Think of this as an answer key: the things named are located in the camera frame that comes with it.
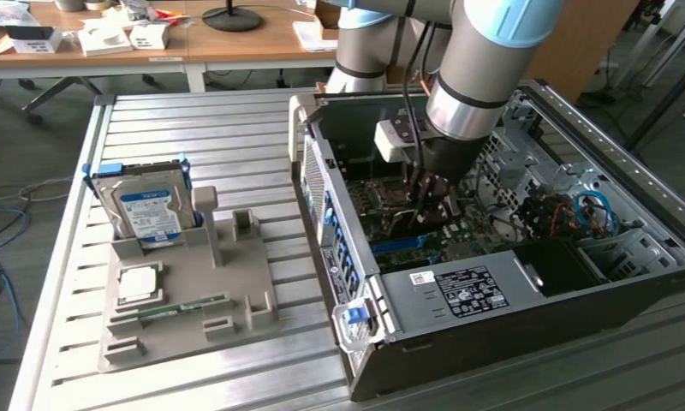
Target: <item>blue hard drive label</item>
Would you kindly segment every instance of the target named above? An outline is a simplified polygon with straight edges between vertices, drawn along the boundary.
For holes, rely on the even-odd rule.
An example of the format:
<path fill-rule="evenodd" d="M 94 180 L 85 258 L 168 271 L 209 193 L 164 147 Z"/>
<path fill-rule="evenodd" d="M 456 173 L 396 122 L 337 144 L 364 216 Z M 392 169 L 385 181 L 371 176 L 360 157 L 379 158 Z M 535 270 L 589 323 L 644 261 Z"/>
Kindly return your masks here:
<path fill-rule="evenodd" d="M 178 216 L 170 210 L 170 191 L 125 194 L 120 200 L 138 239 L 146 242 L 162 242 L 180 236 Z"/>

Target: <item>barcode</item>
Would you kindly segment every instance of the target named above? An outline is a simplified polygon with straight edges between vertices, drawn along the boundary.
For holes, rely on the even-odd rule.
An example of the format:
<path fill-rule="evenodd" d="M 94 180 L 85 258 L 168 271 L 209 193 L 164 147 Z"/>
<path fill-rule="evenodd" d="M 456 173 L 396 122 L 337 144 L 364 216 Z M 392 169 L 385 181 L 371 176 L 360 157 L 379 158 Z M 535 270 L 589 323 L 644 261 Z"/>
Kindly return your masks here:
<path fill-rule="evenodd" d="M 433 271 L 423 271 L 415 272 L 409 274 L 411 282 L 413 285 L 427 284 L 435 282 L 435 272 Z"/>

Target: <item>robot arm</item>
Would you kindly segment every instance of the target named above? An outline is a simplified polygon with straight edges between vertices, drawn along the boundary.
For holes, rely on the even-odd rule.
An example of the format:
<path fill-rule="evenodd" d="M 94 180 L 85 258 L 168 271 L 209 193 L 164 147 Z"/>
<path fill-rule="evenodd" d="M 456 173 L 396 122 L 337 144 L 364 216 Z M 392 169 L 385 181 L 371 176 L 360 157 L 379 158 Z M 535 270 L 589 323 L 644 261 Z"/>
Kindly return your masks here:
<path fill-rule="evenodd" d="M 421 23 L 404 27 L 407 35 L 399 19 L 389 17 L 451 22 L 427 104 L 427 124 L 441 137 L 427 139 L 421 149 L 427 170 L 457 181 L 475 163 L 537 46 L 553 30 L 563 0 L 326 1 L 368 10 L 343 14 L 333 91 L 380 90 L 385 68 L 409 61 L 407 45 L 415 43 Z"/>

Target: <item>blue cable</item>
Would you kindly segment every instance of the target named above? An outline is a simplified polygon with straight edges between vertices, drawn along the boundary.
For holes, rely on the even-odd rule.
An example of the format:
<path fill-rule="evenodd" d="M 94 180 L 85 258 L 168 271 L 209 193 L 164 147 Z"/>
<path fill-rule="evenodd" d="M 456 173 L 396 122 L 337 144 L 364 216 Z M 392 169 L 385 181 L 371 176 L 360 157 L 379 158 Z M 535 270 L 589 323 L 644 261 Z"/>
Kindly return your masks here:
<path fill-rule="evenodd" d="M 583 193 L 579 193 L 576 195 L 576 197 L 573 197 L 573 211 L 576 212 L 579 222 L 581 223 L 583 226 L 588 225 L 588 222 L 587 222 L 584 216 L 581 216 L 581 214 L 579 214 L 579 210 L 581 209 L 581 205 L 579 204 L 579 199 L 581 197 L 588 197 L 588 196 L 595 197 L 601 202 L 601 205 L 604 206 L 604 211 L 607 213 L 605 218 L 608 218 L 609 222 L 611 222 L 612 233 L 616 233 L 617 232 L 617 222 L 615 219 L 615 213 L 612 212 L 612 208 L 609 206 L 609 201 L 607 200 L 607 197 L 599 191 L 587 190 Z"/>
<path fill-rule="evenodd" d="M 14 234 L 12 235 L 10 238 L 8 238 L 5 241 L 2 241 L 0 243 L 0 247 L 4 247 L 10 242 L 13 242 L 14 239 L 18 238 L 20 235 L 25 232 L 25 230 L 28 229 L 28 221 L 29 221 L 30 217 L 28 216 L 28 214 L 22 210 L 17 210 L 14 208 L 1 208 L 0 207 L 0 211 L 1 212 L 14 212 L 14 213 L 17 213 L 17 214 L 20 214 L 22 216 L 22 225 L 20 226 L 18 230 L 14 232 Z"/>
<path fill-rule="evenodd" d="M 12 282 L 10 278 L 4 274 L 2 270 L 0 270 L 0 277 L 2 278 L 4 285 L 8 288 L 8 294 L 10 295 L 12 300 L 12 310 L 14 312 L 14 336 L 13 338 L 2 347 L 0 347 L 0 354 L 14 344 L 17 340 L 17 336 L 20 334 L 20 311 L 18 311 L 18 301 L 14 296 L 14 289 L 12 288 Z"/>

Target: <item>white box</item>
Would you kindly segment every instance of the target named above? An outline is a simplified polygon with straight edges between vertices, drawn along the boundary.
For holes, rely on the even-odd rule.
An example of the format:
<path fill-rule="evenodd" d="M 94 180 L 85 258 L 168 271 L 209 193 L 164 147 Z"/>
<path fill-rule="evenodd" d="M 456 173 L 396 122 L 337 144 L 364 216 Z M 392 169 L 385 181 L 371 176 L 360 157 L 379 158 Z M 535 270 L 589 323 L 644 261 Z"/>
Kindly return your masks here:
<path fill-rule="evenodd" d="M 164 50 L 168 47 L 168 32 L 166 24 L 134 26 L 129 33 L 129 42 L 138 50 Z"/>
<path fill-rule="evenodd" d="M 85 28 L 78 32 L 78 41 L 86 57 L 133 50 L 126 33 L 118 27 Z"/>
<path fill-rule="evenodd" d="M 14 52 L 20 54 L 56 53 L 62 36 L 53 27 L 6 27 Z"/>

